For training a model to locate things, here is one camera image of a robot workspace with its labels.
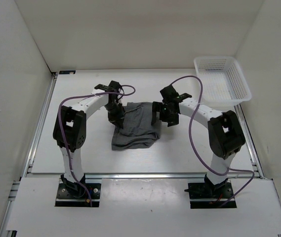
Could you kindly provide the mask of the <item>grey cotton shorts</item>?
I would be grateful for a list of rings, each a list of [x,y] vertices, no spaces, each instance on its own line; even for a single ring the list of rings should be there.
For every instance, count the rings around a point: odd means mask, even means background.
[[[149,148],[160,139],[161,122],[151,124],[151,102],[128,102],[124,109],[123,128],[116,127],[113,133],[113,151]]]

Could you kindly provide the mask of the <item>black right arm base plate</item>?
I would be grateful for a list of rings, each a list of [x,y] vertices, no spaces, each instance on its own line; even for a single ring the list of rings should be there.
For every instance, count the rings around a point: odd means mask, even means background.
[[[206,183],[188,183],[184,192],[189,194],[191,209],[237,208],[230,182],[213,191]]]

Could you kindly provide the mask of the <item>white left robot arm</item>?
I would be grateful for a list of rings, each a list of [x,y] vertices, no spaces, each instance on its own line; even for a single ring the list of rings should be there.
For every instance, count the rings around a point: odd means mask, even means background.
[[[82,197],[86,191],[80,157],[80,149],[86,139],[86,121],[104,107],[108,112],[109,122],[122,128],[122,95],[123,86],[117,81],[111,81],[109,85],[96,85],[91,94],[66,98],[58,107],[53,139],[57,142],[64,161],[65,172],[61,175],[61,180],[76,198]]]

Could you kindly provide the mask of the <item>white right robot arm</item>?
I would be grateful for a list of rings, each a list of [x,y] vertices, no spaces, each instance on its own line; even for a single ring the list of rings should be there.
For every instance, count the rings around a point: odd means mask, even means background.
[[[204,192],[216,197],[227,181],[227,174],[235,155],[245,144],[245,137],[235,112],[221,112],[201,105],[188,93],[179,94],[172,85],[160,91],[161,102],[152,103],[152,121],[167,123],[167,126],[179,124],[179,115],[192,118],[208,131],[209,146],[213,152],[212,161],[207,168]]]

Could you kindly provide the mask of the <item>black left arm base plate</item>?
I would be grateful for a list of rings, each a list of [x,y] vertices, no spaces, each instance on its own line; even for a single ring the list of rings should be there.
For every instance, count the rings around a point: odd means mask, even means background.
[[[74,191],[67,189],[66,185],[60,180],[55,199],[56,207],[94,207],[100,205],[101,196],[101,183],[86,183],[85,185],[89,190],[92,202],[88,199],[88,194],[85,189],[75,194]]]

